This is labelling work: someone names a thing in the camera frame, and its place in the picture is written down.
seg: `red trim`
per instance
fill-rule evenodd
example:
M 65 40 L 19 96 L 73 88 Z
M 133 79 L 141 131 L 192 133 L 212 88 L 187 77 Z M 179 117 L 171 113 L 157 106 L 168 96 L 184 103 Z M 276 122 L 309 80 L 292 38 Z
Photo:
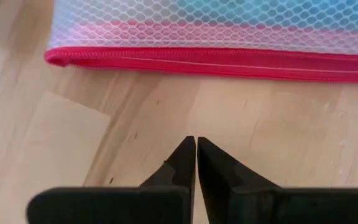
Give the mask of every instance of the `red trim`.
M 358 83 L 358 56 L 211 48 L 62 47 L 51 64 L 128 68 L 247 78 Z

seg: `red zipper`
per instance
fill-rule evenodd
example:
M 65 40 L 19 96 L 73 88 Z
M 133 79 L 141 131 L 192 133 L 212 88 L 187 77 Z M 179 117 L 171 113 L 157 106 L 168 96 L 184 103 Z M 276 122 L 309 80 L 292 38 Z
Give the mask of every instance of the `red zipper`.
M 255 49 L 61 47 L 46 52 L 45 59 L 54 65 L 85 68 L 358 83 L 358 55 Z

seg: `white mesh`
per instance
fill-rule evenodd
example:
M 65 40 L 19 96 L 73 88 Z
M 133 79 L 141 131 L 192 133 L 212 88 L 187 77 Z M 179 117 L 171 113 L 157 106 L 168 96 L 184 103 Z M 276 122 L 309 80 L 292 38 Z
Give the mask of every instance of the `white mesh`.
M 55 0 L 49 48 L 71 46 L 358 55 L 358 0 Z

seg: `mesh zipper pouch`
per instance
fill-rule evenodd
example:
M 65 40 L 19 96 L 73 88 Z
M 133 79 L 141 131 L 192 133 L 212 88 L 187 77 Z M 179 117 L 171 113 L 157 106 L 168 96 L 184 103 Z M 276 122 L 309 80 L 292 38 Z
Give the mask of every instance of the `mesh zipper pouch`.
M 55 0 L 45 59 L 358 82 L 358 0 Z

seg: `light wood surface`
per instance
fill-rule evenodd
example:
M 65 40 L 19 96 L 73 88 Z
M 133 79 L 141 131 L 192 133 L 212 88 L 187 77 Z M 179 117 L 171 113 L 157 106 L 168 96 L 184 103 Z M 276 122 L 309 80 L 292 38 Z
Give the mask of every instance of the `light wood surface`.
M 279 185 L 358 186 L 358 85 L 53 67 L 52 10 L 0 0 L 0 223 L 49 187 L 137 185 L 186 135 Z

